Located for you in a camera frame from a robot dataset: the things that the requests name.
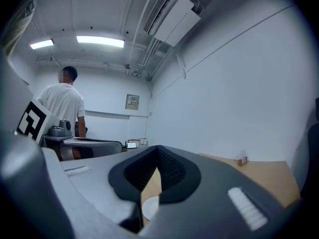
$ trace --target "desk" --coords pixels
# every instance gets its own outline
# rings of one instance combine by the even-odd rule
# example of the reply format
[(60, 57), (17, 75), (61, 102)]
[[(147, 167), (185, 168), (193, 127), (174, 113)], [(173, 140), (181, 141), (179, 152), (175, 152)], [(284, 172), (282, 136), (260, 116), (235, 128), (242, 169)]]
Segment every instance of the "desk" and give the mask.
[[(268, 192), (271, 193), (284, 207), (300, 199), (300, 193), (296, 180), (285, 161), (249, 161), (243, 166), (238, 166), (238, 160), (215, 157), (203, 153), (200, 153), (199, 155), (205, 156), (207, 158), (214, 158), (236, 168), (238, 171), (245, 174), (257, 184), (268, 190)], [(158, 196), (160, 193), (160, 173), (156, 169), (155, 173), (141, 194), (141, 204), (143, 204), (148, 198)], [(148, 222), (144, 216), (143, 222), (144, 225), (146, 225)]]

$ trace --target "air conditioner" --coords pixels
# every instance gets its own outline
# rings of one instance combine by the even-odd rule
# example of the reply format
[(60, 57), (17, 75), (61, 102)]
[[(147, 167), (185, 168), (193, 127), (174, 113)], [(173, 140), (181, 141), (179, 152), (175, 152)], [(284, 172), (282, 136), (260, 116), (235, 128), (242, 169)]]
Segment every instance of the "air conditioner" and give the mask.
[(192, 11), (193, 7), (190, 0), (157, 0), (144, 31), (162, 42), (176, 46), (200, 20)]

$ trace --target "white wall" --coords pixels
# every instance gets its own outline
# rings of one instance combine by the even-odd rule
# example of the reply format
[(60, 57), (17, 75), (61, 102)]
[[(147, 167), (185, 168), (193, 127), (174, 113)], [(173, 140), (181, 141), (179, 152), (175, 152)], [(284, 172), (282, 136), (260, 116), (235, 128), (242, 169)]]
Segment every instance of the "white wall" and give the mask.
[(319, 96), (313, 37), (290, 0), (215, 2), (210, 19), (179, 47), (187, 79), (171, 56), (153, 80), (149, 145), (286, 160), (301, 189)]
[[(40, 68), (34, 94), (58, 83), (58, 68)], [(77, 68), (74, 87), (84, 98), (87, 137), (106, 140), (142, 138), (145, 134), (150, 90), (143, 79), (106, 73), (102, 69)], [(126, 110), (127, 94), (140, 96), (139, 110)]]
[(34, 91), (37, 73), (36, 55), (29, 45), (24, 43), (23, 38), (17, 43), (10, 63), (18, 76), (29, 84), (29, 89)]

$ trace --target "gray chair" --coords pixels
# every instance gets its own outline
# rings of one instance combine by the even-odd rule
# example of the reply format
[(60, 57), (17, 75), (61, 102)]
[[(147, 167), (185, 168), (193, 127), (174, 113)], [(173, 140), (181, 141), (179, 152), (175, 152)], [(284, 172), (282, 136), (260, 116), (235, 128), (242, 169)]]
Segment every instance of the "gray chair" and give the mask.
[[(316, 99), (316, 118), (319, 120), (319, 98)], [(319, 123), (314, 124), (308, 131), (309, 167), (308, 174), (301, 191), (301, 196), (308, 197), (318, 184), (319, 169)]]

